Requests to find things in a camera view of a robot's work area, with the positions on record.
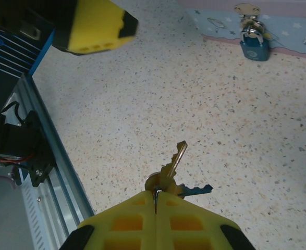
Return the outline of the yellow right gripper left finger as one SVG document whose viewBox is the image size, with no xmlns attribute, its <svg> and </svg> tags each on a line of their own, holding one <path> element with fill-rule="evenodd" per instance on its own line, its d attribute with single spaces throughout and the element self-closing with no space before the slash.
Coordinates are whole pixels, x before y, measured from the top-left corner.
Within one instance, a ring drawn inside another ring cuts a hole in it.
<svg viewBox="0 0 306 250">
<path fill-rule="evenodd" d="M 142 191 L 82 221 L 60 249 L 156 249 L 152 193 Z"/>
</svg>

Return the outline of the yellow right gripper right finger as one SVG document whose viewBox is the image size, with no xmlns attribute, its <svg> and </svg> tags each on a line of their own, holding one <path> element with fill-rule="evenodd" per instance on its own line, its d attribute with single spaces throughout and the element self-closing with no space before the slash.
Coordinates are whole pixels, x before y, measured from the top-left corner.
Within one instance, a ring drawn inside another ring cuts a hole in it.
<svg viewBox="0 0 306 250">
<path fill-rule="evenodd" d="M 233 221 L 167 192 L 156 208 L 157 249 L 255 249 Z"/>
</svg>

